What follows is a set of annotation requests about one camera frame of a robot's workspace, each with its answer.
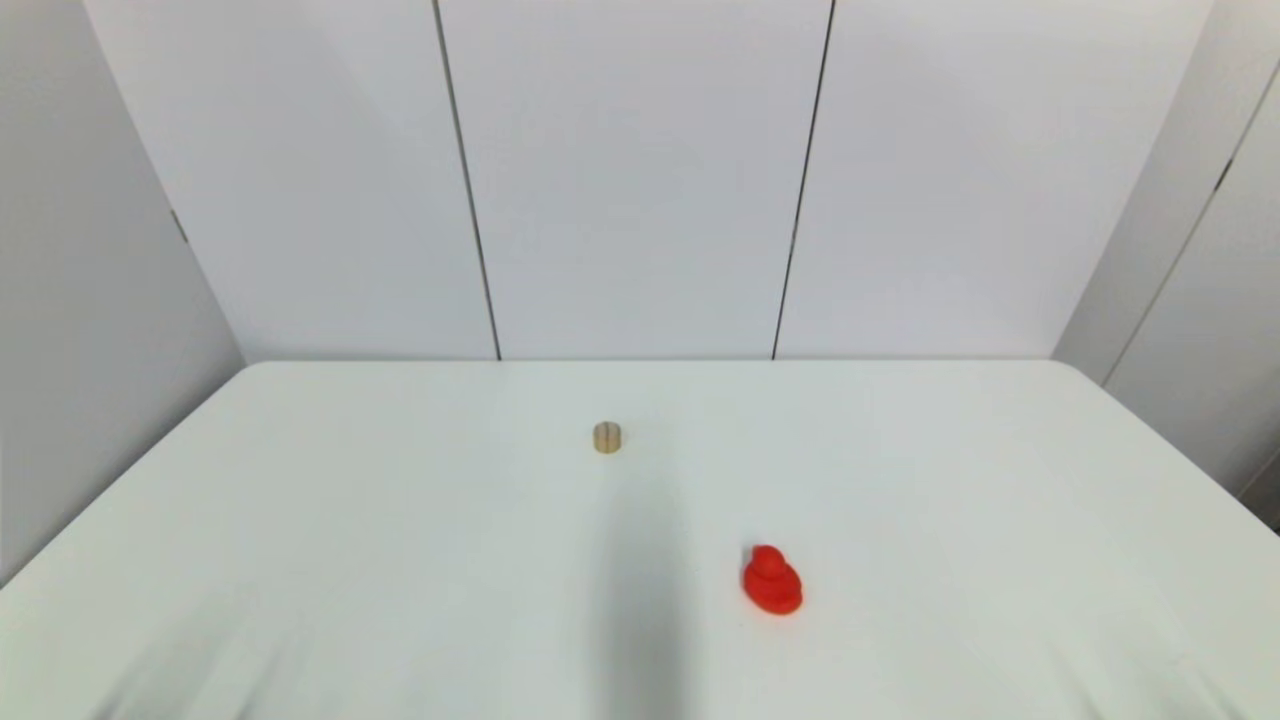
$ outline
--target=wooden block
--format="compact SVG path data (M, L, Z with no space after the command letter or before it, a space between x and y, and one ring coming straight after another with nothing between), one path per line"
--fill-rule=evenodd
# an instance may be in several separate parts
M591 439L596 451L612 455L622 447L622 428L617 423L598 423Z

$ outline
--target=panel seam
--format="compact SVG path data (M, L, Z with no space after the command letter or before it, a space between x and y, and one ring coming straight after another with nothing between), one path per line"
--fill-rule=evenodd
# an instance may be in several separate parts
M484 302L489 310L489 331L493 333L493 354L502 360L502 345L498 342L498 320L493 311L493 293L489 291L489 269L484 260L484 243L480 241L480 220L476 218L475 192L471 190L471 170L467 165L467 149L462 142L462 122L458 119L458 99L453 92L453 70L449 67L449 50L444 44L444 20L440 18L440 0L431 0L435 14L435 36L440 44L440 61L444 65L444 87L449 91L449 110L453 114L453 133L458 141L458 160L462 163L462 182L467 188L467 210L471 214L471 233L476 241L476 256L480 260L480 282L484 284Z
M822 42L822 61L818 64L818 87L813 96L813 115L809 118L809 140L804 149L804 169L800 172L800 193L796 197L796 214L791 223L791 245L787 249L787 269L782 275L782 297L778 301L778 322L773 328L773 351L769 360L778 359L778 340L782 337L782 314L787 307L787 286L791 284L791 261L796 254L796 234L800 232L800 210L804 206L804 188L809 179L809 158L813 152L813 132L818 124L818 104L822 101L822 79L827 74L827 51L831 49L831 28L836 20L836 0L831 0L827 12L827 36Z

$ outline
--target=wall panel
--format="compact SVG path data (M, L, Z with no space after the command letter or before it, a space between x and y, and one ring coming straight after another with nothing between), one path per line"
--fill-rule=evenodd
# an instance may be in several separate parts
M430 3L87 5L250 361L494 356Z
M837 3L780 356L1048 356L1210 5Z
M504 357L768 357L828 0L442 0Z

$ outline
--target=wooden cylinder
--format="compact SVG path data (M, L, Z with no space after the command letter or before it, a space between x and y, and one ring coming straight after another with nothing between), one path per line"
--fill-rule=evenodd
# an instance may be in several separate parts
M598 452L612 455L622 447L622 428L617 423L598 423L591 432L591 441Z

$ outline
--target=white partition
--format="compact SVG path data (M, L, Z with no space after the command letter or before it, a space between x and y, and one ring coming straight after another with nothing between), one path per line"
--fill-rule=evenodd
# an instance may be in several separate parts
M1280 87L1106 388L1229 491L1280 447Z
M86 4L250 361L494 355L429 1Z
M504 357L768 357L829 0L442 0Z
M1048 356L1210 5L837 3L780 356Z

